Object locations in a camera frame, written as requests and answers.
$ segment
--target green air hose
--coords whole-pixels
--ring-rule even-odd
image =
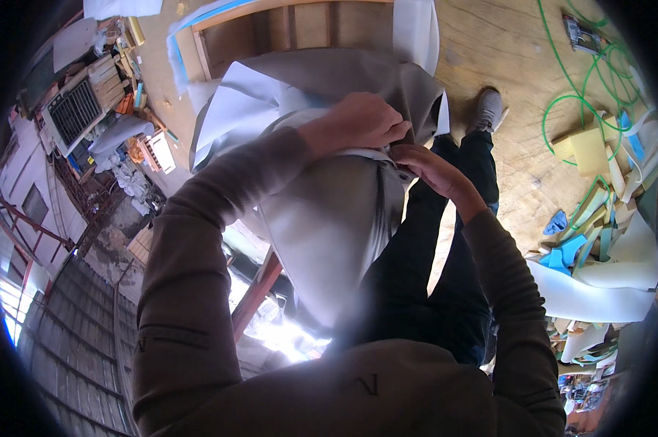
[[[601,20],[599,20],[597,22],[590,21],[587,18],[585,18],[581,13],[579,13],[579,11],[574,7],[574,5],[571,4],[571,0],[567,0],[567,3],[569,4],[569,8],[581,20],[584,20],[584,21],[588,22],[592,27],[594,27],[596,29],[599,28],[599,27],[605,26],[609,22],[607,17],[604,17],[604,18],[602,18]],[[572,90],[574,90],[574,92],[576,93],[576,95],[567,94],[567,95],[558,97],[557,99],[553,100],[552,103],[550,103],[550,106],[548,106],[547,109],[545,109],[545,113],[543,114],[543,120],[542,120],[542,133],[543,133],[543,140],[545,141],[545,145],[547,146],[548,150],[550,150],[550,152],[552,154],[555,154],[555,151],[552,149],[552,146],[550,145],[550,142],[548,141],[547,135],[545,133],[545,123],[547,121],[547,117],[548,117],[552,107],[554,105],[556,105],[557,103],[561,102],[562,100],[577,99],[580,102],[579,106],[580,106],[580,117],[581,117],[581,127],[582,127],[582,129],[584,127],[584,108],[586,107],[589,110],[591,110],[591,113],[599,120],[599,123],[603,123],[606,126],[608,126],[609,128],[620,132],[620,135],[619,135],[619,138],[618,138],[618,144],[615,147],[615,152],[613,152],[611,157],[608,158],[608,161],[611,161],[611,160],[613,160],[613,158],[615,157],[615,155],[618,153],[618,151],[621,148],[622,133],[629,131],[632,127],[632,123],[630,123],[630,126],[624,128],[624,129],[619,128],[617,126],[611,125],[606,120],[604,120],[603,117],[598,112],[596,112],[596,110],[593,108],[593,106],[591,106],[591,104],[586,99],[584,99],[584,96],[586,95],[586,85],[588,83],[589,77],[591,76],[591,73],[593,71],[596,71],[596,73],[598,74],[599,79],[601,80],[601,83],[603,84],[604,88],[606,89],[606,92],[608,92],[608,94],[610,94],[610,96],[613,98],[613,100],[615,100],[615,102],[618,104],[618,114],[620,114],[622,108],[625,107],[628,110],[628,112],[630,113],[631,122],[634,121],[634,111],[632,109],[632,106],[638,100],[642,99],[640,90],[639,90],[638,87],[635,87],[635,85],[632,83],[633,76],[627,72],[625,67],[622,65],[622,62],[620,63],[620,66],[621,66],[620,68],[616,68],[611,63],[611,57],[612,57],[612,55],[615,51],[618,51],[618,53],[621,54],[625,58],[625,61],[627,63],[630,63],[630,55],[629,55],[628,51],[625,48],[609,42],[608,45],[599,53],[598,56],[592,55],[593,64],[591,64],[591,67],[589,68],[589,70],[586,74],[586,77],[584,78],[584,83],[583,83],[583,86],[581,88],[581,92],[579,92],[577,87],[571,81],[571,78],[569,77],[569,74],[567,73],[567,69],[562,64],[562,60],[560,59],[560,55],[557,52],[557,48],[555,47],[555,43],[552,41],[552,33],[550,32],[550,28],[548,27],[547,20],[545,19],[545,12],[543,10],[542,0],[538,0],[538,7],[540,9],[540,16],[543,20],[543,26],[545,27],[545,32],[547,33],[548,42],[550,43],[552,51],[555,54],[555,58],[557,59],[557,62],[560,65],[560,68],[562,69],[562,73],[567,78],[567,82],[569,82],[569,85],[571,86]],[[611,84],[613,86],[613,91],[611,91],[611,88],[608,86],[608,83],[604,79],[603,75],[601,74],[601,70],[598,67],[599,60],[603,59],[604,55],[605,55],[605,64],[608,66],[608,70],[610,72],[610,78],[611,78]],[[627,100],[623,100],[623,99],[618,97],[618,88],[617,88],[617,85],[616,85],[616,82],[615,82],[616,78],[618,79],[618,82],[622,85],[622,88],[625,91],[625,94],[627,95]],[[627,83],[630,84],[632,92],[634,92],[634,97],[632,97],[630,95],[630,91],[628,90],[628,87],[625,84],[625,81],[627,81]],[[604,143],[605,143],[606,137],[604,135],[604,129],[601,129],[601,135],[603,135],[603,139],[604,139]],[[571,164],[573,166],[576,166],[576,163],[574,163],[574,162],[569,162],[567,160],[562,160],[562,161],[567,163],[567,164]],[[596,178],[594,179],[593,183],[591,184],[591,187],[586,192],[586,196],[584,196],[582,201],[576,207],[576,210],[574,210],[574,212],[572,213],[572,215],[570,217],[570,223],[574,222],[574,217],[578,213],[579,208],[581,207],[581,205],[583,205],[583,203],[589,197],[589,195],[591,194],[591,191],[593,190],[594,185],[596,184],[596,181],[598,181],[598,180],[600,180],[603,183],[603,185],[606,188],[606,191],[609,193],[609,196],[606,198],[605,201],[612,201],[612,199],[610,198],[610,187],[608,186],[608,183],[603,179],[603,176],[597,175]]]

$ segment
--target dark blue jeans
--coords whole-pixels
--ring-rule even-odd
[[[449,135],[439,135],[431,151],[462,171],[496,214],[499,187],[492,147],[488,132],[475,131],[463,139],[460,148]],[[483,364],[491,311],[461,232],[459,215],[441,277],[431,296],[426,292],[447,203],[447,198],[422,180],[409,190],[406,219],[362,281],[370,296],[364,314],[336,332],[330,350],[406,338],[441,346],[458,363]]]

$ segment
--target plywood floor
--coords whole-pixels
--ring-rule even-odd
[[[138,48],[143,59],[142,75],[150,101],[159,117],[182,139],[172,147],[177,166],[185,173],[195,115],[189,97],[180,100],[166,58],[166,33],[179,20],[178,1],[164,0],[162,13],[142,17],[140,25],[147,42]],[[183,1],[194,11],[205,1]],[[589,19],[602,16],[592,1],[574,1]],[[543,0],[543,7],[562,62],[576,84],[583,82],[592,64],[590,55],[569,48],[561,21],[564,0]],[[514,236],[521,252],[536,248],[550,217],[563,209],[573,212],[591,178],[581,178],[575,167],[557,161],[547,151],[541,135],[545,108],[556,97],[571,92],[555,60],[545,34],[538,4],[532,0],[437,0],[441,51],[436,78],[448,93],[453,135],[459,141],[469,123],[474,98],[484,86],[494,86],[510,108],[508,118],[494,135],[500,207],[499,219]],[[604,34],[613,37],[610,26]],[[615,103],[593,75],[587,98],[598,109],[612,109]],[[562,103],[548,119],[548,136],[554,138],[579,127],[578,104]],[[165,193],[180,186],[187,177],[164,180]],[[448,206],[441,223],[441,236],[433,271],[435,279],[444,263],[452,237],[454,209]]]

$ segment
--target shoe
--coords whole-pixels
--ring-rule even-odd
[[[467,128],[465,134],[474,131],[492,134],[499,125],[503,109],[501,94],[497,90],[487,88],[479,97],[474,122]]]

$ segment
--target person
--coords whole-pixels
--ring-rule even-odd
[[[223,228],[311,162],[398,142],[410,123],[377,95],[350,94],[324,117],[223,154],[187,181],[154,221],[138,306],[132,412],[142,435],[562,435],[543,300],[495,218],[491,132],[501,107],[499,93],[485,91],[459,148],[448,136],[431,150],[392,147],[420,180],[366,273],[365,311],[337,328],[322,358],[249,380],[235,354]],[[427,296],[448,201],[456,231]],[[477,368],[491,319],[493,381]]]

